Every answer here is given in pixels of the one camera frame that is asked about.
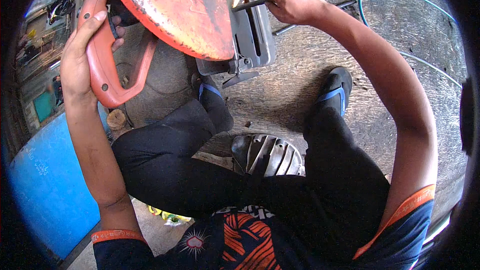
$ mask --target workshop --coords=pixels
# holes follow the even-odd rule
[[[12,267],[422,269],[478,184],[449,0],[25,1]]]

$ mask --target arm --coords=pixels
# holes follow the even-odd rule
[[[122,173],[100,121],[97,98],[90,87],[86,47],[105,17],[106,13],[98,13],[86,21],[65,44],[60,64],[65,114],[85,183],[98,204],[102,229],[141,233]],[[120,31],[117,28],[117,32],[123,35],[123,28]],[[123,39],[118,39],[112,50],[122,44]]]
[[[392,184],[382,227],[416,191],[435,184],[437,135],[425,91],[405,59],[378,34],[325,0],[266,3],[280,21],[316,27],[336,39],[357,60],[397,128]]]

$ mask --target heart graphic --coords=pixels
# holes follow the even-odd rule
[[[187,240],[187,246],[190,248],[202,248],[203,244],[204,242],[195,236]]]

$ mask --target blue strap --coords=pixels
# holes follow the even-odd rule
[[[315,103],[319,103],[321,101],[330,99],[334,97],[335,95],[340,94],[340,116],[343,116],[345,114],[345,91],[343,90],[342,87],[336,88],[333,91],[330,91],[326,94],[322,94],[318,96],[317,101]]]
[[[220,96],[221,99],[223,99],[222,94],[220,94],[219,90],[217,90],[215,87],[212,87],[209,84],[206,84],[205,82],[202,82],[200,84],[200,90],[198,91],[198,101],[200,101],[200,99],[202,98],[202,93],[204,92],[204,88],[207,89],[208,91],[211,91],[217,94],[218,96]]]

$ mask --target chop saw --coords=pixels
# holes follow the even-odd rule
[[[85,0],[78,26],[99,11],[107,10],[107,1]],[[105,107],[117,107],[142,91],[158,39],[195,57],[201,75],[233,74],[223,88],[259,75],[249,70],[274,61],[275,45],[267,8],[257,5],[232,11],[239,4],[256,0],[120,1],[128,9],[130,23],[140,21],[147,28],[141,40],[144,53],[129,84],[122,87],[111,52],[118,36],[108,14],[86,51],[92,90]]]

